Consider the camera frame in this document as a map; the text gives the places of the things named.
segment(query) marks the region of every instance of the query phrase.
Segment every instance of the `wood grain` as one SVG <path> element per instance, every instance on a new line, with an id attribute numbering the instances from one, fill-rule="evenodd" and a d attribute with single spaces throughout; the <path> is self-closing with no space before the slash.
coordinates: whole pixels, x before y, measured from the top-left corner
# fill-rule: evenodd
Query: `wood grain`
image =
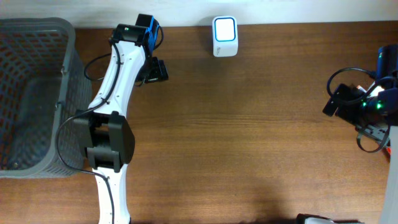
<path id="1" fill-rule="evenodd" d="M 398 22 L 239 26 L 239 51 L 214 58 L 209 27 L 165 28 L 155 56 L 170 80 L 136 88 L 127 202 L 137 223 L 290 223 L 298 213 L 377 223 L 389 163 L 354 128 L 322 114 L 337 69 L 376 68 Z M 87 63 L 109 29 L 77 30 Z M 100 77 L 108 62 L 90 69 Z M 350 72 L 337 83 L 368 87 Z M 93 84 L 97 91 L 99 83 Z M 371 142 L 366 147 L 375 147 Z M 0 223 L 96 223 L 93 177 L 0 180 Z"/>

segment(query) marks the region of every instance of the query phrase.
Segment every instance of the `gray plastic bin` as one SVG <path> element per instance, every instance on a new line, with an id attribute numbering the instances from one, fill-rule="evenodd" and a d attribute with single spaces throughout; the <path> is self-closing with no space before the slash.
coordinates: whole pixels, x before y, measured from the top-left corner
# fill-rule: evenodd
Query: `gray plastic bin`
<path id="1" fill-rule="evenodd" d="M 0 79 L 0 178 L 72 175 L 56 155 L 55 132 L 91 100 L 72 25 L 59 18 L 0 20 Z M 81 168 L 72 126 L 60 133 L 60 152 Z"/>

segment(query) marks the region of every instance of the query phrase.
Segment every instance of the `white wall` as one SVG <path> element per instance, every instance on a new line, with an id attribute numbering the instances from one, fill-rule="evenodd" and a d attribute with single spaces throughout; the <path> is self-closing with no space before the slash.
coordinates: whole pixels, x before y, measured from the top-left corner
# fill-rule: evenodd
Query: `white wall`
<path id="1" fill-rule="evenodd" d="M 0 18 L 62 17 L 76 27 L 133 24 L 138 13 L 162 26 L 210 25 L 230 14 L 238 24 L 398 20 L 398 0 L 0 0 Z"/>

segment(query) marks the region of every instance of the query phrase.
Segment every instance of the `wooden table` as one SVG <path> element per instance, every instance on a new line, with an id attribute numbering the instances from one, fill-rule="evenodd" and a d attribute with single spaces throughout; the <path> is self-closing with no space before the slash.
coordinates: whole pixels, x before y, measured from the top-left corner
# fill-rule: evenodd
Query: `wooden table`
<path id="1" fill-rule="evenodd" d="M 170 80 L 135 88 L 130 99 L 132 219 L 291 223 L 298 213 L 312 213 L 377 223 L 388 159 L 360 151 L 354 128 L 322 109 L 329 76 L 349 66 L 375 69 L 378 48 L 398 42 L 398 22 L 238 30 L 237 56 L 214 58 L 210 27 L 165 27 L 154 55 L 165 61 Z M 85 63 L 110 51 L 110 32 L 77 30 Z M 90 73 L 100 77 L 107 66 L 102 60 Z M 372 81 L 349 72 L 333 88 L 341 82 Z M 0 217 L 0 223 L 96 223 L 94 177 L 1 179 Z"/>

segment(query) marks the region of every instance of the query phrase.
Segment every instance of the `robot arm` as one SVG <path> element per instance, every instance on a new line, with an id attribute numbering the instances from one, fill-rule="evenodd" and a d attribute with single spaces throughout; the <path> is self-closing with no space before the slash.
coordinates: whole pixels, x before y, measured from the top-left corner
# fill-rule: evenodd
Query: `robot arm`
<path id="1" fill-rule="evenodd" d="M 126 171 L 134 154 L 135 139 L 126 120 L 127 106 L 135 82 L 169 79 L 163 61 L 152 57 L 158 29 L 159 23 L 153 16 L 139 14 L 136 25 L 120 24 L 113 30 L 111 60 L 89 108 L 100 105 L 105 96 L 110 97 L 92 113 L 73 120 L 81 153 L 88 158 L 93 172 L 106 177 L 110 186 L 113 204 L 104 179 L 96 176 L 100 224 L 130 222 Z"/>

